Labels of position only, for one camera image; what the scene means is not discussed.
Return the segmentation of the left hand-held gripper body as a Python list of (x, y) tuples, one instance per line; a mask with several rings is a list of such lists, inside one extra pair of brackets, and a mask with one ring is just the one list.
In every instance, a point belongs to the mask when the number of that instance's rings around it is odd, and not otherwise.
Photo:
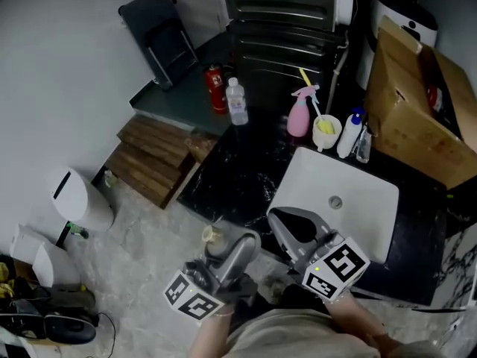
[(258, 285), (243, 273), (220, 282), (202, 261), (189, 261), (177, 271), (163, 291), (170, 308), (192, 320), (205, 320), (227, 304), (251, 303)]

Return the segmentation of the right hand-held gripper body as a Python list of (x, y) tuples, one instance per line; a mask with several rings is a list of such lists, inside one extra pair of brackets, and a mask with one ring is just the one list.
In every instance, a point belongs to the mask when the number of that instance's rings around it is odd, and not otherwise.
[(322, 301), (337, 301), (364, 274), (370, 261), (356, 242), (333, 231), (296, 264), (297, 282)]

